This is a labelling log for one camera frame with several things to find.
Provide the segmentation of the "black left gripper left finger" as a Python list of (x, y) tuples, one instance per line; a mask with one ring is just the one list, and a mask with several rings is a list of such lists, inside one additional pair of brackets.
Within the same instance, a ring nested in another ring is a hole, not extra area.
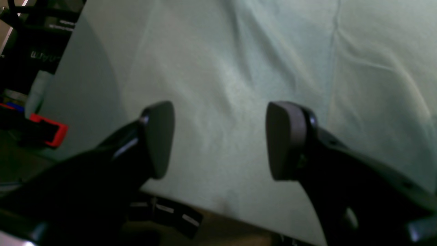
[(170, 101), (97, 147), (43, 171), (1, 198), (1, 245), (104, 246), (116, 242), (131, 202), (165, 176), (175, 130)]

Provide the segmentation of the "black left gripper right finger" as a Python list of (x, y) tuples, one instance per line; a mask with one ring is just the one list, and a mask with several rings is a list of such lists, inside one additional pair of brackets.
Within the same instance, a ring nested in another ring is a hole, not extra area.
[(436, 245), (436, 196), (345, 146), (311, 109), (269, 102), (266, 143), (272, 178), (303, 187), (328, 246)]

